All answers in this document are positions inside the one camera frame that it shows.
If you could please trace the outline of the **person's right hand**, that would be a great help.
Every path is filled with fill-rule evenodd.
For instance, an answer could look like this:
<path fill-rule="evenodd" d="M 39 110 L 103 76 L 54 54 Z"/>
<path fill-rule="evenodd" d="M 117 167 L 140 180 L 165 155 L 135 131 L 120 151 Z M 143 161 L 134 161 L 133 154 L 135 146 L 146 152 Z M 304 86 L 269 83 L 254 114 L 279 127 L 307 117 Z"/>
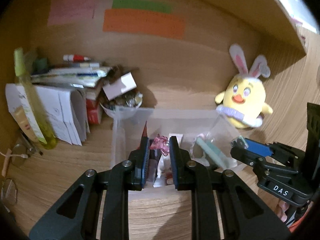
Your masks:
<path fill-rule="evenodd" d="M 290 205 L 283 200 L 280 200 L 276 205 L 275 213 L 282 222 L 286 222 L 287 220 L 287 215 L 285 212 L 289 209 L 289 207 Z"/>

